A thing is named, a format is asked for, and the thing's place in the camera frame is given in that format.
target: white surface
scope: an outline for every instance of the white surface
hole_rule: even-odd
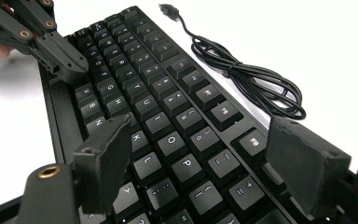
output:
[[[126,7],[137,5],[193,55],[191,40],[181,23],[163,16],[158,3],[161,2],[56,0],[58,31],[69,35]],[[358,3],[228,0],[224,4],[221,1],[164,3],[172,3],[179,9],[187,28],[194,34],[222,44],[244,63],[266,67],[295,82],[302,90],[303,106],[308,113],[301,123],[350,154],[351,170],[357,171]],[[6,70],[4,65],[0,65],[0,71]],[[0,88],[0,108],[4,108],[0,109],[0,196],[10,198],[13,194],[22,193],[23,181],[14,176],[21,172],[26,173],[24,176],[31,173],[18,169],[19,164],[29,164],[37,156],[27,155],[33,159],[28,160],[23,155],[13,155],[13,151],[25,150],[26,147],[42,151],[41,143],[48,147],[51,143],[46,111],[41,109],[44,99],[40,82],[29,80],[31,77],[37,79],[37,75],[25,75],[19,70],[7,75],[11,76],[6,81],[11,81],[7,85],[12,93]],[[0,72],[0,86],[3,85],[1,76],[5,75]],[[226,82],[216,73],[213,76]],[[223,84],[232,89],[228,82]],[[246,100],[238,99],[268,127],[267,116],[260,114]],[[14,112],[14,105],[18,105],[20,112]],[[37,105],[40,110],[34,111]],[[30,119],[34,116],[42,119]],[[29,126],[24,125],[25,121],[29,121]],[[41,161],[35,168],[46,163]]]

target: keyboard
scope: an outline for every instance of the keyboard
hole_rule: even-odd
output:
[[[140,8],[67,38],[89,83],[73,88],[41,69],[57,161],[131,115],[131,163],[98,223],[322,222],[302,215],[266,161],[267,130]]]

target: black keycap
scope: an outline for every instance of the black keycap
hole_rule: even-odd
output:
[[[271,164],[269,164],[269,162],[266,162],[264,165],[258,168],[256,172],[258,173],[258,177],[261,179],[261,181],[273,194],[279,195],[286,191],[286,184],[283,182],[283,179],[278,174],[278,172],[276,172]]]
[[[207,223],[209,218],[220,213],[226,206],[219,191],[210,180],[191,191],[188,197],[199,221],[202,220],[203,223]]]
[[[144,124],[145,132],[152,142],[159,140],[167,133],[173,131],[173,126],[168,120],[167,116],[160,112],[148,119]]]
[[[188,212],[184,209],[172,217],[169,217],[162,224],[194,224],[194,222]]]
[[[146,96],[146,98],[136,103],[133,108],[133,112],[140,122],[150,119],[160,111],[161,108],[151,95]]]
[[[235,216],[241,221],[264,206],[267,198],[264,191],[249,175],[230,188],[226,196]]]
[[[155,218],[166,215],[177,206],[178,193],[169,178],[165,178],[146,191],[147,203]]]
[[[215,106],[207,115],[214,127],[220,132],[243,118],[243,115],[229,101]]]
[[[98,92],[100,93],[104,105],[121,95],[121,91],[119,90],[117,83],[111,77],[103,82],[103,85]]]
[[[113,101],[107,103],[106,109],[109,118],[131,112],[129,105],[127,104],[123,96],[119,96]]]
[[[172,165],[172,171],[181,190],[189,189],[206,176],[193,154],[188,154]]]
[[[164,62],[165,60],[171,58],[173,55],[176,55],[179,52],[173,47],[171,43],[167,42],[165,44],[162,44],[161,46],[156,47],[156,49],[153,50],[153,53],[161,62]]]
[[[244,171],[228,149],[208,160],[206,169],[218,188],[224,187]]]
[[[107,49],[103,50],[103,56],[106,59],[107,62],[110,62],[110,60],[114,59],[118,55],[121,55],[123,52],[118,47],[118,45],[110,46]]]
[[[194,92],[200,90],[209,84],[208,80],[198,71],[194,71],[187,76],[179,79],[179,84],[183,89],[187,92],[187,94],[191,95]]]
[[[153,64],[142,71],[140,77],[147,86],[150,86],[158,80],[164,78],[165,73],[162,71],[158,64]]]
[[[230,213],[225,217],[219,219],[215,224],[240,224],[240,222],[232,213]]]
[[[256,129],[232,143],[232,146],[234,146],[238,154],[240,154],[250,166],[256,165],[258,162],[264,160],[266,145],[267,138]]]
[[[96,71],[98,68],[105,66],[105,61],[102,56],[97,56],[89,60],[89,70]]]
[[[131,168],[140,188],[151,184],[153,181],[162,177],[165,173],[156,156],[156,153],[154,152],[151,152],[138,161],[135,161]]]
[[[179,133],[173,132],[157,141],[156,150],[166,162],[171,163],[185,155],[188,147]]]
[[[180,91],[176,91],[167,96],[161,103],[162,109],[170,119],[178,115],[180,112],[188,109],[190,106],[190,102]]]
[[[225,100],[223,95],[212,84],[197,91],[192,97],[202,111],[209,110]]]
[[[128,222],[128,224],[150,224],[150,221],[147,218],[147,215],[145,213],[142,213],[138,217]]]
[[[155,50],[158,46],[161,46],[162,44],[166,43],[168,40],[164,38],[161,34],[152,34],[151,36],[148,36],[145,43],[148,48],[151,50]]]
[[[136,11],[136,9],[133,7],[129,7],[127,9],[122,10],[120,14],[124,17],[124,20],[127,20],[138,15],[138,11]]]
[[[92,71],[91,78],[94,82],[94,86],[97,89],[100,89],[101,86],[105,85],[105,81],[110,78],[112,79],[112,73],[110,73],[109,69],[106,65],[100,67],[99,69],[96,69],[95,71]]]
[[[76,100],[78,108],[81,108],[92,101],[96,100],[94,89],[91,84],[85,84],[76,89]]]
[[[152,59],[152,56],[147,52],[135,54],[132,60],[132,65],[135,68],[135,71],[139,73],[155,63],[156,62]]]
[[[206,127],[193,134],[187,142],[191,151],[200,161],[210,157],[224,146],[223,142],[220,141],[220,138],[210,127]]]
[[[195,68],[193,65],[186,59],[181,59],[175,63],[172,63],[167,70],[171,73],[171,75],[176,79],[181,79],[182,77],[188,75],[193,72]]]
[[[103,116],[103,111],[101,110],[100,103],[98,103],[97,100],[91,101],[90,103],[82,106],[80,108],[80,112],[84,124],[88,124]]]
[[[124,94],[130,105],[135,105],[135,103],[144,99],[150,93],[143,81],[139,79],[139,81],[132,83],[126,88]]]
[[[143,131],[134,133],[131,137],[132,137],[131,161],[138,160],[144,154],[151,151],[152,146],[147,141],[147,138]]]
[[[179,134],[184,138],[190,136],[192,133],[206,125],[205,120],[194,107],[190,107],[185,112],[180,113],[172,122]]]
[[[160,101],[168,95],[176,92],[177,88],[174,86],[170,78],[164,77],[153,83],[150,91],[153,93],[154,97]]]
[[[115,221],[119,222],[126,217],[134,214],[143,207],[143,202],[136,192],[132,182],[125,184],[118,191],[118,195],[113,202],[113,215]]]
[[[93,120],[92,122],[86,124],[87,135],[90,136],[93,133],[95,133],[98,130],[98,128],[101,126],[101,124],[103,124],[104,122],[105,122],[105,118],[99,117],[96,120]]]

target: black keyboard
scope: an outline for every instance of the black keyboard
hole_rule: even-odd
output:
[[[308,223],[265,160],[267,130],[140,8],[68,39],[89,83],[43,76],[57,160],[131,114],[131,164],[103,223]]]

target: black cable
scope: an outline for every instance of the black cable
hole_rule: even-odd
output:
[[[230,78],[238,90],[253,104],[270,116],[290,119],[306,117],[306,112],[301,106],[302,94],[296,84],[267,68],[240,62],[222,45],[189,32],[178,9],[167,4],[159,5],[159,7],[172,20],[181,21],[185,32],[192,37],[191,50],[196,56],[211,67],[222,70],[223,76]],[[257,80],[279,86],[282,92],[268,88]],[[291,94],[295,100],[290,99],[288,94]]]

